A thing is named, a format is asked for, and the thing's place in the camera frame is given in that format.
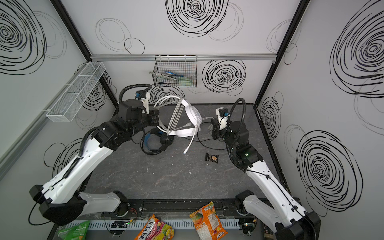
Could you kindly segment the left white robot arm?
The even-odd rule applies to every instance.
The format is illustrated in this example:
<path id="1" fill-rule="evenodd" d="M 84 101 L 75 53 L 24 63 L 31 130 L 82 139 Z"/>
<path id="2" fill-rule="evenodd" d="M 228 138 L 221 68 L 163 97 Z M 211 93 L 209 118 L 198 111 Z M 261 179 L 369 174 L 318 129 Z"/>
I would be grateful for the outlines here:
<path id="1" fill-rule="evenodd" d="M 119 109 L 109 121 L 88 130 L 77 155 L 50 181 L 35 185 L 30 195 L 49 223 L 65 226 L 80 216 L 112 213 L 124 217 L 133 211 L 120 191 L 87 194 L 79 191 L 94 169 L 123 143 L 156 123 L 156 117 L 142 98 L 150 84 L 135 84 L 119 94 Z"/>

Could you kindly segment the white gaming headset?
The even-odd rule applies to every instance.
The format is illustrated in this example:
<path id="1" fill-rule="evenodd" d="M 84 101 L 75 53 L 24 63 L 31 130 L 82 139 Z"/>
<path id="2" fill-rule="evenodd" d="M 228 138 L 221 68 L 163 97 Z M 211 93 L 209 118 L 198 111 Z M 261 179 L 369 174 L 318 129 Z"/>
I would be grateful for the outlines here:
<path id="1" fill-rule="evenodd" d="M 158 120 L 157 128 L 168 136 L 185 138 L 190 137 L 190 143 L 184 150 L 184 154 L 189 151 L 193 140 L 201 129 L 203 118 L 197 108 L 183 97 L 168 95 L 160 98 L 154 105 L 155 110 L 162 107 L 175 105 L 168 123 Z"/>

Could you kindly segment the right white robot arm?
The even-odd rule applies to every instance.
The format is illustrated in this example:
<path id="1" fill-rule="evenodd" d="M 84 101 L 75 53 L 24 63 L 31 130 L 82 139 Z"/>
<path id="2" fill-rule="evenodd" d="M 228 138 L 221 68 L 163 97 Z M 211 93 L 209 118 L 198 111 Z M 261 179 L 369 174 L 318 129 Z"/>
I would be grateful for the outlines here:
<path id="1" fill-rule="evenodd" d="M 247 174 L 270 202 L 266 204 L 251 191 L 244 191 L 236 196 L 238 212 L 262 221 L 277 240 L 319 239 L 320 217 L 308 212 L 289 194 L 250 144 L 245 124 L 246 108 L 246 101 L 239 98 L 230 110 L 217 109 L 218 118 L 211 121 L 213 139 L 224 141 L 234 166 Z"/>

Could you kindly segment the black blue gaming headset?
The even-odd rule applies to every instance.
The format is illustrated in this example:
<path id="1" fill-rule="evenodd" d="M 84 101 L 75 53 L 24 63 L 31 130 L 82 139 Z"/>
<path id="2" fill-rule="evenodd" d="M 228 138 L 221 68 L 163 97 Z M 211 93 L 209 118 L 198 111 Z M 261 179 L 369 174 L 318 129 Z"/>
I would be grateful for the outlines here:
<path id="1" fill-rule="evenodd" d="M 163 153 L 174 142 L 174 136 L 167 135 L 158 128 L 152 128 L 144 132 L 140 142 L 141 151 L 149 156 Z"/>

